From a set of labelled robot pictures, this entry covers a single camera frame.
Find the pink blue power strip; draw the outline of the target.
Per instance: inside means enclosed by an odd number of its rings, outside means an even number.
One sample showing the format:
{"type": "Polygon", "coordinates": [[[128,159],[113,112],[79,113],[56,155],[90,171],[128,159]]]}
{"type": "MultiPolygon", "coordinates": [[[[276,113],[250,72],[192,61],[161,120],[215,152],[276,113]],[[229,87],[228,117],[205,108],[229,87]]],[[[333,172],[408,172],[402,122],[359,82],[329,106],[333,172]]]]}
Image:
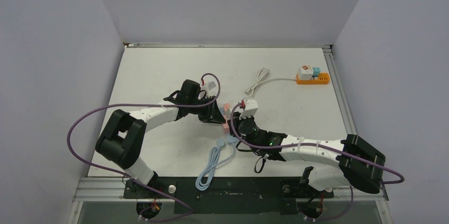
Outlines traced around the pink blue power strip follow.
{"type": "Polygon", "coordinates": [[[224,131],[224,135],[225,135],[225,138],[226,138],[226,142],[227,142],[228,144],[230,144],[230,145],[231,145],[231,144],[236,144],[236,143],[238,142],[238,139],[237,139],[236,137],[234,137],[234,136],[231,135],[231,130],[230,130],[230,127],[229,127],[229,124],[228,124],[228,118],[227,118],[227,116],[228,116],[228,114],[230,114],[230,109],[227,110],[227,111],[224,111],[224,110],[223,110],[223,107],[221,107],[221,108],[220,108],[220,111],[222,112],[223,117],[226,119],[226,123],[224,123],[224,124],[222,125],[223,131],[224,131]]]}

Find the small pink plug adapter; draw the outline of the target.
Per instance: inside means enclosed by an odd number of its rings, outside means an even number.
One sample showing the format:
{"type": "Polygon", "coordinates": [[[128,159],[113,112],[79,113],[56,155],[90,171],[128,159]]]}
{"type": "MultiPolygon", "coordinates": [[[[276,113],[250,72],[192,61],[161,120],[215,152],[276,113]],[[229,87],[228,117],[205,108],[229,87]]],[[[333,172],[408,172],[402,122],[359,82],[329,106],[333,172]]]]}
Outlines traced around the small pink plug adapter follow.
{"type": "Polygon", "coordinates": [[[227,110],[229,110],[230,109],[230,104],[229,103],[225,103],[224,105],[223,105],[223,110],[224,111],[227,111],[227,110]]]}

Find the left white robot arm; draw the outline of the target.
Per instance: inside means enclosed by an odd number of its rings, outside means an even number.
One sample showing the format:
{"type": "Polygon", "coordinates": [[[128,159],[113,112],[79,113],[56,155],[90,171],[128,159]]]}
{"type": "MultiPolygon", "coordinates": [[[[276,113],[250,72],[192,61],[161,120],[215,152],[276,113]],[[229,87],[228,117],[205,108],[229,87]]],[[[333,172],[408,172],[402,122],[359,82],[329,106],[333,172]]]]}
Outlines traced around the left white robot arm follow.
{"type": "Polygon", "coordinates": [[[181,89],[154,106],[131,112],[115,110],[100,134],[96,152],[138,181],[137,191],[142,196],[154,196],[158,190],[157,174],[140,158],[145,134],[189,114],[197,115],[203,123],[224,124],[216,96],[211,95],[216,87],[215,82],[198,83],[187,79],[181,89]]]}

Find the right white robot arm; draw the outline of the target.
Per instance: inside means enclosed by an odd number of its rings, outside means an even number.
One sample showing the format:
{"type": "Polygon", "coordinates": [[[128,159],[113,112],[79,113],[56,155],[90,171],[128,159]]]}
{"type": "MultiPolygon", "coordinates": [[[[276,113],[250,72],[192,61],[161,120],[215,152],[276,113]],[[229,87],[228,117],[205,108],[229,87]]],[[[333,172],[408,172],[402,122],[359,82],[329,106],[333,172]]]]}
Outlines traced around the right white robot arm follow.
{"type": "Polygon", "coordinates": [[[309,162],[299,182],[305,196],[342,186],[370,194],[380,191],[385,155],[358,135],[338,140],[295,137],[263,130],[254,117],[242,118],[239,112],[227,124],[232,136],[264,160],[309,162]]]}

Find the teal plug adapter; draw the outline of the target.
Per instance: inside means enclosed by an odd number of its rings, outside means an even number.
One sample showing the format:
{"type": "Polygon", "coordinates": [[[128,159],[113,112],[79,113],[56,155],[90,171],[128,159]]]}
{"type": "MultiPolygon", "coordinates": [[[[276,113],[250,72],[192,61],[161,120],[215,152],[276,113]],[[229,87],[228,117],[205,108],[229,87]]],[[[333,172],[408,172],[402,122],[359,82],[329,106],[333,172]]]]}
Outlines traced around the teal plug adapter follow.
{"type": "Polygon", "coordinates": [[[320,72],[321,72],[321,70],[320,70],[319,67],[313,67],[312,68],[312,72],[313,72],[313,74],[312,74],[313,77],[318,77],[320,72]]]}

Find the white cube adapter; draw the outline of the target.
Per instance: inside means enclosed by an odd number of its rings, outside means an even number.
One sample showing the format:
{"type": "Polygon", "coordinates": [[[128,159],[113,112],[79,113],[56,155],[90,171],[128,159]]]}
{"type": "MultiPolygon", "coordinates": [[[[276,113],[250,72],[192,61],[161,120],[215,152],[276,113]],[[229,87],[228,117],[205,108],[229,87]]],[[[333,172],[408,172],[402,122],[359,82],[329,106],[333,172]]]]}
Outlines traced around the white cube adapter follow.
{"type": "Polygon", "coordinates": [[[298,80],[310,80],[313,77],[313,68],[310,65],[301,65],[297,73],[298,80]]]}

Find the orange power strip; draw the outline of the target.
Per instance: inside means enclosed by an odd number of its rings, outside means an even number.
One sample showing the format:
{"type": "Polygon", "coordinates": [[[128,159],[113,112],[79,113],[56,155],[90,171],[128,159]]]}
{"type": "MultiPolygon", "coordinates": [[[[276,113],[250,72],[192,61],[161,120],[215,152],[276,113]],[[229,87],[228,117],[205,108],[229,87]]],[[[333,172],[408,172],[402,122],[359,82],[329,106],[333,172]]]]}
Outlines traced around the orange power strip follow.
{"type": "Polygon", "coordinates": [[[296,75],[295,81],[298,85],[327,85],[330,82],[330,75],[328,73],[319,73],[316,77],[311,77],[310,80],[301,80],[299,75],[296,75]]]}

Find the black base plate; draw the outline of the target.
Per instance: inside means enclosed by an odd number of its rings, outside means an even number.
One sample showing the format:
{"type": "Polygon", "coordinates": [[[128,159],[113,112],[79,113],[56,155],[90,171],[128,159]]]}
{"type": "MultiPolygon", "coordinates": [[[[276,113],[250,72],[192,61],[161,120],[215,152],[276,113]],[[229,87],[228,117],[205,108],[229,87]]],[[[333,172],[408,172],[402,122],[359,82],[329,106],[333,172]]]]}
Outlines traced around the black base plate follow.
{"type": "Polygon", "coordinates": [[[209,188],[199,191],[194,177],[160,177],[152,187],[163,195],[127,181],[125,199],[156,200],[170,195],[180,200],[175,214],[185,214],[192,207],[195,214],[297,213],[297,205],[315,207],[321,199],[331,199],[332,192],[319,192],[302,184],[300,177],[216,177],[209,188]]]}

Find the aluminium frame rail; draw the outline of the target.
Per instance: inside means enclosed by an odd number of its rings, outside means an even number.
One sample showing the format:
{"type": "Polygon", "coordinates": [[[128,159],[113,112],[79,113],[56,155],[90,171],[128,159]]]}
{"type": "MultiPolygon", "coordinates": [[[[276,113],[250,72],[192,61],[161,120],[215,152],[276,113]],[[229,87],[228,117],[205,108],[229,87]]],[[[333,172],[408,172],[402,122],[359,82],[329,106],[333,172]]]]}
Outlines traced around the aluminium frame rail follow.
{"type": "Polygon", "coordinates": [[[343,119],[343,124],[347,134],[357,134],[355,123],[349,108],[346,95],[343,90],[342,82],[339,78],[336,63],[330,46],[322,48],[324,59],[328,68],[331,84],[334,88],[336,99],[339,105],[340,113],[343,119]]]}

